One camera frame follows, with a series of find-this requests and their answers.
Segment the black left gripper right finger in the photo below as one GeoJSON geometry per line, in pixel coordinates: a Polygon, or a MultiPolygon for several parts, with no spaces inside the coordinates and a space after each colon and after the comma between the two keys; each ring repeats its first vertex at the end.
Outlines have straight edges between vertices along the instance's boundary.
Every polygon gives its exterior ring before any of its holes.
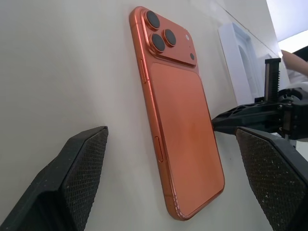
{"type": "Polygon", "coordinates": [[[251,128],[235,132],[249,185],[275,231],[308,229],[308,162],[284,138],[251,128]]]}

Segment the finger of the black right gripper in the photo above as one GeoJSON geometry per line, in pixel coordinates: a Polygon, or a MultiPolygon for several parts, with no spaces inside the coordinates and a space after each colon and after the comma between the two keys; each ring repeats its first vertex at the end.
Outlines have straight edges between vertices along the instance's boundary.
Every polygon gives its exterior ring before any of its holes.
{"type": "Polygon", "coordinates": [[[264,101],[277,102],[280,80],[281,58],[271,58],[265,60],[265,88],[264,101]]]}
{"type": "Polygon", "coordinates": [[[252,103],[237,106],[212,119],[214,131],[234,135],[238,127],[268,133],[282,127],[283,111],[278,103],[252,103]]]}

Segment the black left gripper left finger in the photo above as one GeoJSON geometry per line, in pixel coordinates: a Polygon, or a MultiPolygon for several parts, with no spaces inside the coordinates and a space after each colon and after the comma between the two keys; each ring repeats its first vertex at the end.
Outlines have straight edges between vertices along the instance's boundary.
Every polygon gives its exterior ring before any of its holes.
{"type": "Polygon", "coordinates": [[[83,231],[99,187],[108,127],[71,137],[34,178],[2,231],[83,231]]]}

